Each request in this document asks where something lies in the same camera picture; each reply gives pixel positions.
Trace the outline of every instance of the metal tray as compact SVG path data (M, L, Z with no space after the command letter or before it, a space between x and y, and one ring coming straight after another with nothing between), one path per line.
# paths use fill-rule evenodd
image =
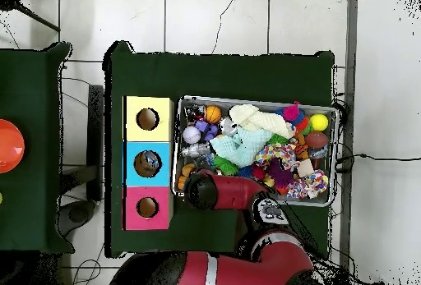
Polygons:
M216 105L221 109L222 117L229 115L229 110L234 105L239 105L243 103L250 103L254 106L257 106L261 111L267 113L273 113L279 108L285 108L290 103L267 103L267 102L258 102L258 101L249 101L249 100L239 100L239 99L221 99L221 98L207 98L201 96L191 96L186 95L178 101L177 109L177 118L175 123L174 131L174 151L173 151L173 174L172 174L172 190L175 195L184 196L183 192L180 191L177 187L178 178L181 175L182 168L185 164L193 162L190 158L184 158L181 155L182 147L187 147L183 143L182 133L184 128L187 126L187 119L184 117L184 107L192 104L196 105ZM285 195L277 195L277 200L283 204L289 205L305 205L312 207L325 207L330 205L334 199L333 196L333 181L335 176L335 163L336 163L336 150L337 145L337 136L339 128L339 111L335 108L325 108L320 106L311 106L311 105L299 105L300 109L304 111L306 116L312 116L315 113L322 113L327 116L329 120L328 127L324 130L325 134L330 139L330 145L328 153L325 159L322 161L321 169L329 177L329 187L321 193L317 198L314 199L294 199L287 198Z

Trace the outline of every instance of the yellow ball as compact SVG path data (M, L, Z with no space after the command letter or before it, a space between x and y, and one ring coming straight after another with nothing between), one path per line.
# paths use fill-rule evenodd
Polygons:
M206 107L205 121L208 123L217 123L220 120L220 108L215 105Z
M316 115L312 115L310 117L310 122L312 123L312 129L314 131L324 131L327 128L329 122L327 121L327 117L318 113Z

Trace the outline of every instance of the white ball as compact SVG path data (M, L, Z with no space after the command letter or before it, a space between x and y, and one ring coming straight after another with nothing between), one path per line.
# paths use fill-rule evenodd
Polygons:
M195 126L188 126L183 132L183 139L188 144L196 144L201 139L201 131Z

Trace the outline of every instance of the green table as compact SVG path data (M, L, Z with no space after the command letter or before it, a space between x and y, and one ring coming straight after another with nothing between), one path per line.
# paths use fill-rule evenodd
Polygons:
M116 42L105 54L105 241L106 255L123 251L233 252L238 211L191 209L174 201L169 230L122 230L122 97L168 97L174 103L183 95L250 99L330 106L334 56L181 55L133 53L126 42ZM285 212L297 228L306 228L305 240L327 257L329 209L291 206Z
M25 139L20 164L0 174L2 251L73 252L56 229L61 147L58 77L69 52L69 44L39 52L0 49L0 118L18 126Z

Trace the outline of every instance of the orange bowl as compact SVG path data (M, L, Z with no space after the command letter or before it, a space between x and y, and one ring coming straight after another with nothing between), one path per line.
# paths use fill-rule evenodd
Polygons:
M0 173L10 172L22 160L25 142L19 129L0 119Z

